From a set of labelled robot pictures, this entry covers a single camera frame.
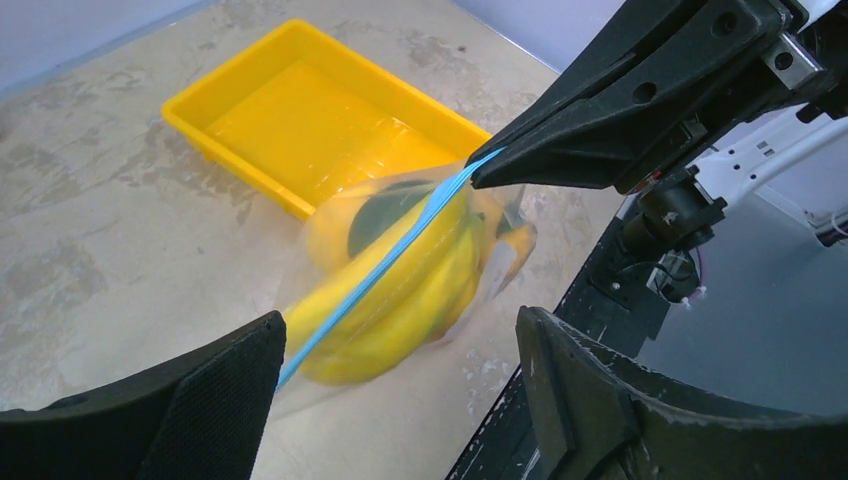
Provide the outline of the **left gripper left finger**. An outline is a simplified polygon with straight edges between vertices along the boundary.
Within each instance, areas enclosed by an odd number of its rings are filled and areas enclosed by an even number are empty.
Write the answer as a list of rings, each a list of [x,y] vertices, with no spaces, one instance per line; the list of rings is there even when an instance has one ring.
[[[271,311],[39,410],[1,414],[4,479],[248,479],[283,363]]]

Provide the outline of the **clear zip top bag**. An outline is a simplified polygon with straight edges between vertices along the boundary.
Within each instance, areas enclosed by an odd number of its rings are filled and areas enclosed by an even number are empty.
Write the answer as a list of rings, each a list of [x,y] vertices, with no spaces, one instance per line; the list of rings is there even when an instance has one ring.
[[[537,237],[523,191],[472,183],[502,156],[372,178],[309,216],[275,298],[287,329],[280,414],[449,340],[515,278]]]

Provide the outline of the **yellow banana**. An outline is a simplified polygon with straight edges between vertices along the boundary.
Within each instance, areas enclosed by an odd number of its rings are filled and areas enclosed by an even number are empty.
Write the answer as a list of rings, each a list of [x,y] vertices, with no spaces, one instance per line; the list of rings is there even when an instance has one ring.
[[[284,310],[295,355],[281,385],[370,381],[458,319],[480,279],[482,222],[466,187],[437,202],[429,194]]]

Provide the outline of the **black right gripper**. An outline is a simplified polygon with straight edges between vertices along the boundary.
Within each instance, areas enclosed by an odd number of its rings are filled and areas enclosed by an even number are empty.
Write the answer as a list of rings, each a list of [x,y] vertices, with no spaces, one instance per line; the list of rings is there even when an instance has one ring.
[[[847,135],[847,4],[799,5],[808,21],[783,32],[780,1],[625,2],[468,158],[473,186],[626,194],[653,176],[617,252],[655,261],[703,245],[744,197]]]

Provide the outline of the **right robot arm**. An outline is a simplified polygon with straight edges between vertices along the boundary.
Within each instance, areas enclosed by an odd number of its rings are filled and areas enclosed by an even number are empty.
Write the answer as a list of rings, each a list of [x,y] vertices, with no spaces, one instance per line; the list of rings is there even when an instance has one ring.
[[[612,187],[655,260],[847,133],[843,1],[626,1],[537,101],[469,158],[478,189]]]

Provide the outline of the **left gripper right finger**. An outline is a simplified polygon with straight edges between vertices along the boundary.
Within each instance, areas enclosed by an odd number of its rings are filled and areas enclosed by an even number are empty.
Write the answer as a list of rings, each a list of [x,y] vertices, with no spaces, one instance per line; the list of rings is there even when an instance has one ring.
[[[843,479],[847,419],[729,399],[652,371],[540,307],[516,322],[546,479]]]

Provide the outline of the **green avocado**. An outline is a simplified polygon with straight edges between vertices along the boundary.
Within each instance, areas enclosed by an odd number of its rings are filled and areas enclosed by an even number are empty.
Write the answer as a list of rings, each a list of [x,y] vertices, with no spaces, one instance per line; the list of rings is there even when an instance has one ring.
[[[404,180],[370,196],[351,222],[348,256],[354,258],[360,254],[432,191],[425,180]]]

